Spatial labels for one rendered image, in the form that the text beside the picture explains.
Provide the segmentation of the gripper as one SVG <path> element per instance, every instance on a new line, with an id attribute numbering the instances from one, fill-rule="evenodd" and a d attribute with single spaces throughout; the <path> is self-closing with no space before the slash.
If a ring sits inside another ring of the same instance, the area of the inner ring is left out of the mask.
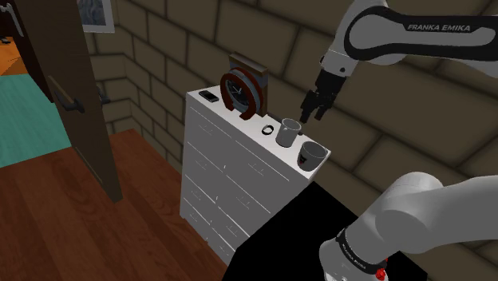
<path id="1" fill-rule="evenodd" d="M 328 109 L 332 107 L 338 93 L 346 81 L 346 77 L 329 73 L 322 69 L 315 81 L 314 93 L 307 93 L 300 106 L 302 113 L 300 121 L 307 123 L 311 113 L 317 108 L 314 118 L 322 119 Z"/>

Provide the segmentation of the plain white mug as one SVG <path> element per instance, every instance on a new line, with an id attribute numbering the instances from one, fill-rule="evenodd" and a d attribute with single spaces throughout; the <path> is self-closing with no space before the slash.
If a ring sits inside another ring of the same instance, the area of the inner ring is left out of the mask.
<path id="1" fill-rule="evenodd" d="M 276 143 L 284 148 L 291 147 L 301 129 L 302 126 L 298 121 L 290 118 L 282 119 L 278 134 L 275 138 Z"/>

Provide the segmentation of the white cup with dark print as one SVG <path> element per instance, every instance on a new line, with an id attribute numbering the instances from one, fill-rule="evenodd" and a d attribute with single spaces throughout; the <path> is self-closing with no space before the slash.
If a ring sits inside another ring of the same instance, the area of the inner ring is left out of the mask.
<path id="1" fill-rule="evenodd" d="M 327 150 L 320 144 L 306 141 L 300 148 L 297 164 L 303 171 L 310 172 L 322 163 L 327 154 Z"/>

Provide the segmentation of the red round clock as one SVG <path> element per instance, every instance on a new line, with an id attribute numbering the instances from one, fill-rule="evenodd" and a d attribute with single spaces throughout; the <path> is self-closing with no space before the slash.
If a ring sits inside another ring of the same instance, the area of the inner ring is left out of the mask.
<path id="1" fill-rule="evenodd" d="M 225 107 L 240 112 L 239 117 L 249 120 L 263 108 L 263 91 L 256 79 L 245 69 L 234 67 L 225 73 L 219 83 Z"/>

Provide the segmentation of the white chest of drawers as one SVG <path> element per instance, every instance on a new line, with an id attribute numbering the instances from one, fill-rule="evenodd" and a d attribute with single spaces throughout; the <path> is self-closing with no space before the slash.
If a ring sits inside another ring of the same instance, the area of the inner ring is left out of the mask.
<path id="1" fill-rule="evenodd" d="M 280 122 L 239 115 L 199 90 L 186 94 L 180 215 L 225 264 L 316 174 L 297 164 L 308 136 L 284 148 L 275 141 Z"/>

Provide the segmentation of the black robot stand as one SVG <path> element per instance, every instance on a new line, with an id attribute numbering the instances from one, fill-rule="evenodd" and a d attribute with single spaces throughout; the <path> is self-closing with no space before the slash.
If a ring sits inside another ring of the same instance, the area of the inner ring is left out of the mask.
<path id="1" fill-rule="evenodd" d="M 221 281 L 325 281 L 319 246 L 356 219 L 312 182 L 235 251 Z"/>

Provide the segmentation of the dark brown door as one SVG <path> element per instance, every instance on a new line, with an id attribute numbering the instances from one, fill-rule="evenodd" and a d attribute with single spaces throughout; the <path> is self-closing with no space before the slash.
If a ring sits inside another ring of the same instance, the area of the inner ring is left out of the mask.
<path id="1" fill-rule="evenodd" d="M 26 68 L 57 106 L 73 149 L 112 202 L 122 200 L 77 0 L 0 0 Z"/>

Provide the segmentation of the brown picture frame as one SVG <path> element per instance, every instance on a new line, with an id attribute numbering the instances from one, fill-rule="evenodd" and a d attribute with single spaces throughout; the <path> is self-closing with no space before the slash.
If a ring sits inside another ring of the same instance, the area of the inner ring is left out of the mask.
<path id="1" fill-rule="evenodd" d="M 266 66 L 242 55 L 241 53 L 232 53 L 229 56 L 230 67 L 233 69 L 239 67 L 247 71 L 257 82 L 261 94 L 259 95 L 259 109 L 257 114 L 264 117 L 267 114 L 267 96 L 269 73 Z"/>

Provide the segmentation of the framed wall picture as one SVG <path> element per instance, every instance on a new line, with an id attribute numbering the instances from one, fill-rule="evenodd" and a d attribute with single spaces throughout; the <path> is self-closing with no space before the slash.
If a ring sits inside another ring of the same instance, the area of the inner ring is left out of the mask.
<path id="1" fill-rule="evenodd" d="M 111 0 L 77 0 L 85 33 L 115 32 Z"/>

